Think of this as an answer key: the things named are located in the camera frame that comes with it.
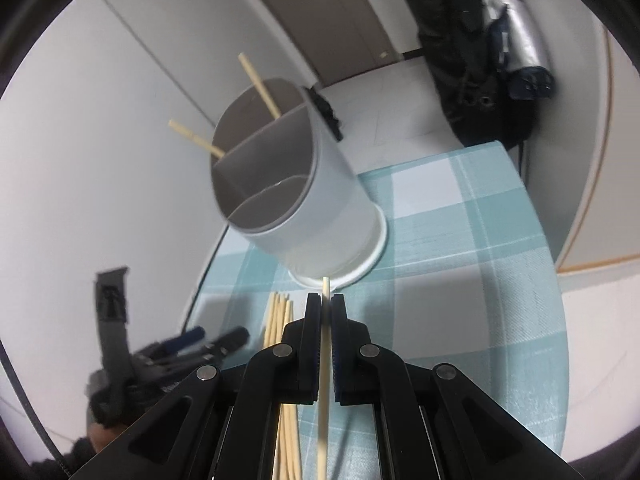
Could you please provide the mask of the teal plaid table cloth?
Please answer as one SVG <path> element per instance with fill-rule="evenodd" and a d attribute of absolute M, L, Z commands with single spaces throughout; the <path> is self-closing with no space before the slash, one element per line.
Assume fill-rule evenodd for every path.
<path fill-rule="evenodd" d="M 341 290 L 347 315 L 407 363 L 454 364 L 560 454 L 568 410 L 568 348 L 547 239 L 524 184 L 499 143 L 360 174 L 384 211 L 382 257 Z M 235 326 L 250 342 L 228 367 L 262 348 L 270 292 L 304 315 L 307 291 L 273 256 L 229 228 L 186 326 L 215 338 Z M 379 479 L 370 406 L 331 406 L 329 479 Z"/>

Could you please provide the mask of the white utensil holder cup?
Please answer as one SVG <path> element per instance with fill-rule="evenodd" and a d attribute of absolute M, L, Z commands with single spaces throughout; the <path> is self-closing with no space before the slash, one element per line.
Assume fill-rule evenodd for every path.
<path fill-rule="evenodd" d="M 255 88 L 218 120 L 210 164 L 218 210 L 250 244 L 273 256 L 299 285 L 355 283 L 385 248 L 384 212 L 370 199 L 309 93 L 283 78 Z"/>

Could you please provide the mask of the black hanging jacket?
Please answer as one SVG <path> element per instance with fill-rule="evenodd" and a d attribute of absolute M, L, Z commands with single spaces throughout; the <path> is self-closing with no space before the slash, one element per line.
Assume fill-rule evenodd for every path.
<path fill-rule="evenodd" d="M 511 99 L 489 51 L 482 0 L 409 0 L 440 105 L 465 146 L 510 150 L 533 130 L 536 105 Z"/>

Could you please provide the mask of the grey entrance door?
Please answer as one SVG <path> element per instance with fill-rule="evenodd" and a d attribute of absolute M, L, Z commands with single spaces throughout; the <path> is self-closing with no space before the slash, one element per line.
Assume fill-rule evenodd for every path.
<path fill-rule="evenodd" d="M 322 86 L 399 60 L 368 0 L 262 0 Z"/>

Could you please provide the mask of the black bag on floor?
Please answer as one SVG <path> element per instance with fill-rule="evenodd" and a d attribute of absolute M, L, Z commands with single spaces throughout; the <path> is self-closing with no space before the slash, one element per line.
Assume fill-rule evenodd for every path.
<path fill-rule="evenodd" d="M 318 110 L 319 114 L 326 122 L 326 125 L 331 130 L 335 140 L 337 140 L 337 142 L 342 142 L 344 136 L 341 132 L 341 122 L 335 116 L 334 109 L 329 101 L 316 90 L 314 90 L 314 88 L 306 88 L 306 92 L 309 96 L 309 99 L 314 103 L 314 106 Z"/>

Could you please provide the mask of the silver folded umbrella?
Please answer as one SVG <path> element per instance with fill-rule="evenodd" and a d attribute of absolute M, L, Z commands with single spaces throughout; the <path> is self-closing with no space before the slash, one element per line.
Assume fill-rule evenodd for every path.
<path fill-rule="evenodd" d="M 489 50 L 511 99 L 550 99 L 555 92 L 548 50 L 523 0 L 482 0 Z"/>

